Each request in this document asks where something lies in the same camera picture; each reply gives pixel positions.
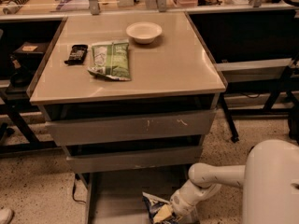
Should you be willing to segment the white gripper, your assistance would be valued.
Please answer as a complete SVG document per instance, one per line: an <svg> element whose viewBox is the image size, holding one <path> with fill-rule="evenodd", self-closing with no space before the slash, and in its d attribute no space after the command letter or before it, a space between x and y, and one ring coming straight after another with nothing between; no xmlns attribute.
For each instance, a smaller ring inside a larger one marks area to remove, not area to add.
<svg viewBox="0 0 299 224"><path fill-rule="evenodd" d="M158 224L173 217L173 210L177 216L187 216L193 207L188 204L177 190L170 198L170 204L164 204L153 218L153 223Z"/></svg>

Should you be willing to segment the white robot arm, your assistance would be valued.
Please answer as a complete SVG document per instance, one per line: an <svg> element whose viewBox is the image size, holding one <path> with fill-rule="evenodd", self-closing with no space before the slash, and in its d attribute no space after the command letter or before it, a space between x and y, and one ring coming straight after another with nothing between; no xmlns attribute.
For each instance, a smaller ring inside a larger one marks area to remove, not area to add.
<svg viewBox="0 0 299 224"><path fill-rule="evenodd" d="M244 165L192 165L188 181L158 210L154 224L188 215L222 185L243 189L242 224L299 224L299 147L282 140L254 146Z"/></svg>

